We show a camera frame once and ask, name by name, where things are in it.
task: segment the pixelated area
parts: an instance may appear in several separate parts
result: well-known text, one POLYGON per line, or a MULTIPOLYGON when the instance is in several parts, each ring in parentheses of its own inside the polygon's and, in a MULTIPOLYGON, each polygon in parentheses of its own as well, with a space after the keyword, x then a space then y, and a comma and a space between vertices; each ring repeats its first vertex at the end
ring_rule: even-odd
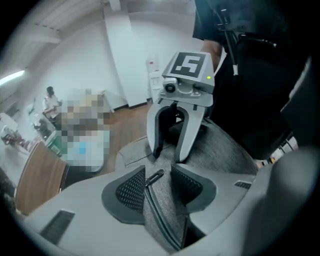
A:
POLYGON ((61 108, 61 158, 72 166, 95 171, 104 165, 110 151, 110 126, 106 124, 104 97, 91 89, 79 91, 61 108))

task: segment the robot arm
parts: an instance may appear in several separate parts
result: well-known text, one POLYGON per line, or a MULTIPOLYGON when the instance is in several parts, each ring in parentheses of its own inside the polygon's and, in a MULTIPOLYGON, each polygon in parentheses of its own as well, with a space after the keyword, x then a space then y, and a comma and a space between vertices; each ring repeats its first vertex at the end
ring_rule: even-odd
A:
POLYGON ((176 163, 189 155, 201 122, 210 113, 215 86, 211 56, 206 52, 177 52, 164 72, 159 99, 147 114, 147 137, 157 158, 163 148, 169 128, 176 117, 183 127, 176 148, 176 163))

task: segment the white pillar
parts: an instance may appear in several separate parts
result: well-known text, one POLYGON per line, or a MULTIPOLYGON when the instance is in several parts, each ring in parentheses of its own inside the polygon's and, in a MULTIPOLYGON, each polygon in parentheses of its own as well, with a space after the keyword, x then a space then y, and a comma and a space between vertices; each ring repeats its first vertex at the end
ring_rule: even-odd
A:
POLYGON ((148 98, 146 60, 141 54, 125 3, 120 11, 110 5, 103 9, 106 33, 114 64, 129 107, 143 104, 148 98))

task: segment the gray fabric bag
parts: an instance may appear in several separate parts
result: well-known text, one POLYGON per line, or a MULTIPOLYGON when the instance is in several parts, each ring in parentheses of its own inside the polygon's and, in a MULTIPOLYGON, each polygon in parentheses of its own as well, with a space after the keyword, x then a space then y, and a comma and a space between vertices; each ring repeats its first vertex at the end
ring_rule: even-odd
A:
MULTIPOLYGON (((164 217, 180 243, 182 243, 184 236, 186 210, 180 202, 175 188, 171 186, 170 171, 171 164, 175 163, 176 144, 182 125, 179 123, 170 129, 170 138, 164 142, 159 158, 153 157, 148 139, 145 136, 123 147, 115 160, 115 171, 145 165, 146 178, 160 169, 164 170, 164 175, 151 186, 164 217)), ((224 173, 255 175, 258 172, 250 155, 209 119, 203 120, 184 164, 224 173)), ((161 233, 146 198, 144 202, 143 215, 146 230, 170 254, 174 253, 176 250, 161 233)))

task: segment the zipper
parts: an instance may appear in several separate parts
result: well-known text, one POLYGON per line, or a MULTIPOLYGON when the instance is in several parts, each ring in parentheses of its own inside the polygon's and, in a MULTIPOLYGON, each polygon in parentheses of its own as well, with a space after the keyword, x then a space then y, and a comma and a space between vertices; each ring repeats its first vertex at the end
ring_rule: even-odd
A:
POLYGON ((165 171, 163 169, 158 170, 155 174, 150 176, 145 180, 145 196, 151 206, 151 210, 154 216, 154 219, 160 228, 161 233, 165 237, 165 239, 169 242, 169 244, 177 251, 181 250, 181 243, 177 239, 175 233, 169 226, 167 219, 165 218, 160 206, 159 202, 156 198, 155 192, 152 188, 152 184, 159 180, 165 171))

